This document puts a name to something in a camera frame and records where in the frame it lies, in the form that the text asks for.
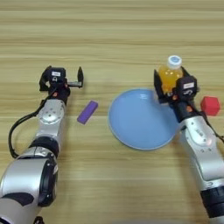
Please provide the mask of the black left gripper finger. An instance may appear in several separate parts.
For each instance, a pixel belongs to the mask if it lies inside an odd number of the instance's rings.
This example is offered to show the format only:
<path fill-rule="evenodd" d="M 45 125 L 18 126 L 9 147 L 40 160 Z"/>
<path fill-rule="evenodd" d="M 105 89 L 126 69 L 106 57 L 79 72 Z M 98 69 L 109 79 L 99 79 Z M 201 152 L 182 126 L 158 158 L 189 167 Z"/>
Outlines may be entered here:
<path fill-rule="evenodd" d="M 78 88 L 82 88 L 84 83 L 84 74 L 81 66 L 78 69 L 77 78 L 78 78 Z"/>
<path fill-rule="evenodd" d="M 46 83 L 49 81 L 49 75 L 51 72 L 52 67 L 48 66 L 45 71 L 41 74 L 40 80 L 39 80 L 39 91 L 45 92 L 49 91 L 49 87 L 46 85 Z"/>

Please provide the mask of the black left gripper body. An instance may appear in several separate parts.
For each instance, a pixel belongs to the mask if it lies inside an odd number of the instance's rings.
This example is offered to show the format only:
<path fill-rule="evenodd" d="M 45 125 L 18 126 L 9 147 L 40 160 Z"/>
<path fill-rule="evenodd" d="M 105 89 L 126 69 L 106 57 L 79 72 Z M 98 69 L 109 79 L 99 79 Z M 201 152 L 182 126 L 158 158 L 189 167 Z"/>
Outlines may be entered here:
<path fill-rule="evenodd" d="M 48 93 L 48 96 L 44 99 L 47 100 L 60 100 L 67 104 L 67 99 L 71 94 L 70 88 L 81 88 L 81 81 L 64 81 L 64 82 L 49 82 L 43 83 L 43 91 Z"/>

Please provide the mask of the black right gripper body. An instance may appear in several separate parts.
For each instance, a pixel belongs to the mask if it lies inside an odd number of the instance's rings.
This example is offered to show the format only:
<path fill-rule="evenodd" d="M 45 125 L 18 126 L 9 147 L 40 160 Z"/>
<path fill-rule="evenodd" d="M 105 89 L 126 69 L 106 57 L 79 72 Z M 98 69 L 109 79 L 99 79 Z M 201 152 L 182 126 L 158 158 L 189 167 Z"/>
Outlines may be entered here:
<path fill-rule="evenodd" d="M 202 116 L 195 106 L 194 94 L 166 94 L 165 96 L 179 123 L 191 117 Z"/>

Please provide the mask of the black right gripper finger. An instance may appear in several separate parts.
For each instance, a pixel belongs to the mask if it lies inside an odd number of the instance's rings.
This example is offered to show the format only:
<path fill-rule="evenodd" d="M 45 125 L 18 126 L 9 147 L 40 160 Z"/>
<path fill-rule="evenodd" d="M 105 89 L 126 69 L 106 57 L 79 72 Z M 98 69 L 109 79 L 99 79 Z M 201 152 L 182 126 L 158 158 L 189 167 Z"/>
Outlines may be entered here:
<path fill-rule="evenodd" d="M 154 88 L 157 93 L 157 98 L 160 103 L 167 103 L 168 96 L 164 94 L 162 89 L 162 81 L 158 75 L 158 71 L 154 70 Z"/>
<path fill-rule="evenodd" d="M 186 69 L 185 69 L 183 66 L 181 66 L 181 70 L 182 70 L 182 72 L 183 72 L 183 76 L 184 76 L 184 77 L 191 76 L 191 75 L 186 71 Z"/>

